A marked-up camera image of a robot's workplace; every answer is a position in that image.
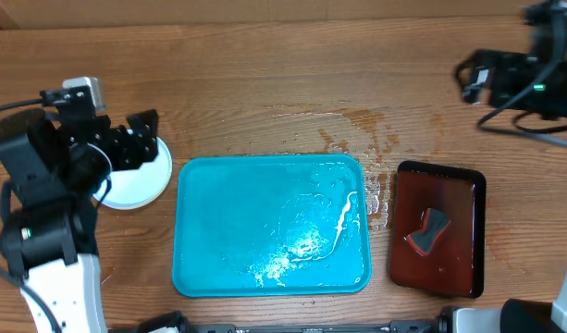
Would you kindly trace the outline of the light blue plate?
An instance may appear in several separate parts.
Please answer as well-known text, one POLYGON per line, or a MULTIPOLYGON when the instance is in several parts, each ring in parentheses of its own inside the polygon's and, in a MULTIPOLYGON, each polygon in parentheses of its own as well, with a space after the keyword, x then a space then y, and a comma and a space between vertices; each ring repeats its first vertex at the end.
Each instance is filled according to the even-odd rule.
POLYGON ((158 153, 153 162, 143 163, 134 170, 113 171, 109 175, 111 189, 106 197, 103 181, 93 198, 102 199, 103 205, 117 210, 137 209, 154 201, 166 189, 173 169, 168 147, 162 139, 156 140, 158 153))

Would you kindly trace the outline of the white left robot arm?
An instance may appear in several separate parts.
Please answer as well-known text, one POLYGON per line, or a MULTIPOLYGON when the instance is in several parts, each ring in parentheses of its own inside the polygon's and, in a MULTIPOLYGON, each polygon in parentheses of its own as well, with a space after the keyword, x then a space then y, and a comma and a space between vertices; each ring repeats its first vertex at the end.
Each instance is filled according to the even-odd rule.
POLYGON ((105 332, 95 238, 114 171, 157 156, 153 109, 112 127, 98 79, 66 80, 36 99, 0 105, 0 277, 19 288, 40 332, 105 332))

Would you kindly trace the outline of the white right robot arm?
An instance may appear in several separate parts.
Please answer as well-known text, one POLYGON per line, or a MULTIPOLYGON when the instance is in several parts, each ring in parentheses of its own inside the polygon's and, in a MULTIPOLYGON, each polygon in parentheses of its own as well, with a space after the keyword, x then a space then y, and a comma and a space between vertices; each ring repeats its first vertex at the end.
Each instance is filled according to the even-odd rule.
MULTIPOLYGON (((524 22, 533 27, 527 53, 477 49, 454 69, 467 104, 489 90, 492 111, 476 127, 567 148, 567 1, 528 6, 524 22)), ((567 270, 553 302, 509 299, 500 308, 444 309, 439 332, 567 332, 567 270)))

